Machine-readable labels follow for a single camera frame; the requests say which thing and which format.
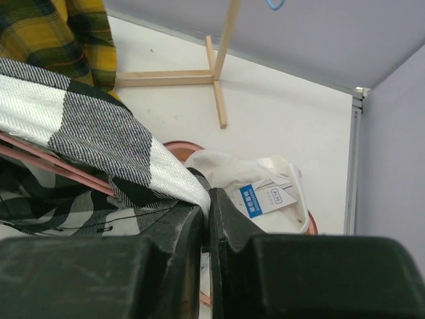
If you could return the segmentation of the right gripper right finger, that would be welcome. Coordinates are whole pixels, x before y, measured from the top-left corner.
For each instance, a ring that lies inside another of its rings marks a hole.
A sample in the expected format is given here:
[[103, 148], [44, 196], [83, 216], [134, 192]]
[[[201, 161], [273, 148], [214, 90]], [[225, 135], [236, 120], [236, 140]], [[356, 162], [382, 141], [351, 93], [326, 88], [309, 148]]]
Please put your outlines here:
[[423, 318], [424, 281], [380, 237], [267, 234], [210, 192], [213, 318]]

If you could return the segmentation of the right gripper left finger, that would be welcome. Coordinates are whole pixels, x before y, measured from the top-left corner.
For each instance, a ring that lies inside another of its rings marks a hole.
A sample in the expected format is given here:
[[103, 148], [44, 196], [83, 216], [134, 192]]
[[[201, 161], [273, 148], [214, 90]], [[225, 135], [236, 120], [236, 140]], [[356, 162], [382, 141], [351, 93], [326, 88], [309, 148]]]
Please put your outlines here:
[[203, 213], [178, 203], [140, 235], [1, 242], [2, 318], [197, 318]]

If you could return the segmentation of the pink hanger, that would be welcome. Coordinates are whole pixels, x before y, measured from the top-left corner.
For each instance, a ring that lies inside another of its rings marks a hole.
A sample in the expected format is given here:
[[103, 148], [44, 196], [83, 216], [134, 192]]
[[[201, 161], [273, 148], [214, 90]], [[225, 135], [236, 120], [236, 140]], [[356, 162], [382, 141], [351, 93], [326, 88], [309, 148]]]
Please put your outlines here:
[[65, 163], [57, 156], [50, 155], [4, 132], [1, 132], [1, 141], [7, 144], [6, 146], [1, 144], [1, 155], [77, 181], [106, 195], [115, 195], [109, 183]]

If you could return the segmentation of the black white checked shirt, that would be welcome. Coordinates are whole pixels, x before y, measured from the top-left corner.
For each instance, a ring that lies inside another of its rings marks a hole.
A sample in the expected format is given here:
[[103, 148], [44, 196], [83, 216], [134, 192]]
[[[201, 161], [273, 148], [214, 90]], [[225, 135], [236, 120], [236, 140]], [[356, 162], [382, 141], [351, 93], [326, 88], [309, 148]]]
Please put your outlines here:
[[131, 236], [179, 201], [209, 212], [208, 184], [111, 95], [1, 59], [1, 132], [110, 184], [114, 196], [1, 155], [1, 236]]

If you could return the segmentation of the light blue wire hanger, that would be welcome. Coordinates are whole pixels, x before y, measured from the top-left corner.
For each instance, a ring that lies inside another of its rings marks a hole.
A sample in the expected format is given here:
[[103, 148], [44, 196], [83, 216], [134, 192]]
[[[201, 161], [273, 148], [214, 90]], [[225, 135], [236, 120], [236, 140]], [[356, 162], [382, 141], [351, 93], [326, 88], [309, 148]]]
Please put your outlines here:
[[269, 8], [273, 11], [280, 10], [284, 6], [285, 2], [286, 0], [266, 0], [266, 3], [268, 4]]

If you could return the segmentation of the pink plastic laundry basket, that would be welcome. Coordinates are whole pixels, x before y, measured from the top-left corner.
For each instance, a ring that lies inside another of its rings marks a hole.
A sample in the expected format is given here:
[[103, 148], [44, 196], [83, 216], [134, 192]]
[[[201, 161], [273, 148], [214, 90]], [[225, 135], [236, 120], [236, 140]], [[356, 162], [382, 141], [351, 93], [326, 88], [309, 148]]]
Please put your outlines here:
[[301, 173], [280, 156], [238, 159], [189, 142], [168, 142], [186, 167], [199, 171], [211, 187], [225, 190], [236, 208], [267, 233], [316, 235], [307, 209]]

